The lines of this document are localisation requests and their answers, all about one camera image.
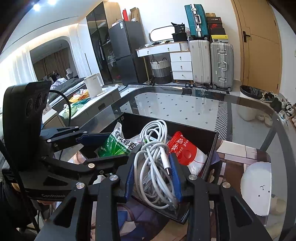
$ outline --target black cable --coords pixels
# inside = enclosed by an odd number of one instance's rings
[[[40,211],[38,211],[38,215],[37,215],[37,224],[38,224],[38,227],[39,227],[39,215],[40,215]]]
[[[62,154],[63,154],[63,150],[61,150],[61,153],[59,154],[59,160],[61,159]]]
[[[62,92],[59,92],[58,90],[50,90],[49,93],[56,93],[56,94],[60,95],[61,97],[63,97],[66,100],[66,102],[68,104],[68,107],[69,107],[68,126],[70,126],[70,123],[71,123],[71,104],[70,104],[70,101],[68,100],[68,98]],[[61,153],[59,154],[59,160],[61,159],[62,154],[63,154],[63,150],[61,150]]]
[[[24,205],[25,205],[27,212],[29,214],[29,218],[34,225],[35,230],[37,231],[37,233],[39,233],[40,229],[39,229],[39,226],[37,225],[37,222],[36,222],[36,219],[35,219],[35,216],[33,213],[32,203],[26,194],[24,184],[22,182],[22,179],[20,178],[20,174],[14,164],[14,161],[12,160],[11,156],[9,155],[6,147],[4,146],[4,144],[1,140],[0,140],[0,152],[3,154],[4,158],[8,162],[11,170],[13,171],[13,173],[15,175],[15,179],[17,181],[17,184],[19,185],[19,188],[20,188],[20,195],[22,197]]]

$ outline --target black bag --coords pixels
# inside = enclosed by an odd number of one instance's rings
[[[185,33],[185,24],[171,23],[175,27],[175,33]]]
[[[187,34],[186,33],[175,33],[172,34],[174,42],[183,42],[187,41]]]

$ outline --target metal screw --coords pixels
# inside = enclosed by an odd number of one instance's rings
[[[94,168],[95,164],[89,163],[88,166],[89,166],[89,168]]]
[[[194,181],[194,180],[197,179],[197,175],[195,175],[195,174],[190,174],[190,175],[188,176],[188,178],[189,178],[190,180]]]
[[[223,183],[222,183],[222,186],[223,186],[224,188],[230,188],[230,183],[228,183],[228,182],[223,182]]]
[[[84,183],[76,183],[77,189],[82,189],[84,188],[85,184]]]
[[[117,176],[117,175],[111,175],[111,176],[109,177],[109,179],[110,179],[111,181],[115,181],[115,180],[118,179],[118,176]]]

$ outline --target glass table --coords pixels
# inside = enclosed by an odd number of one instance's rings
[[[244,111],[269,116],[270,127],[257,118],[244,120],[240,114]],[[129,92],[93,117],[81,129],[89,133],[101,132],[124,112],[216,131],[220,140],[255,148],[258,155],[267,152],[272,173],[271,200],[279,200],[281,206],[278,212],[270,212],[259,218],[275,240],[282,240],[295,224],[296,166],[291,137],[279,116],[268,105],[207,90],[147,87]],[[248,166],[244,164],[242,172]]]

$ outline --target laundry basket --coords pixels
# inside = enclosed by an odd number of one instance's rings
[[[162,61],[151,60],[151,67],[155,77],[156,84],[167,84],[171,82],[170,62],[163,58]]]

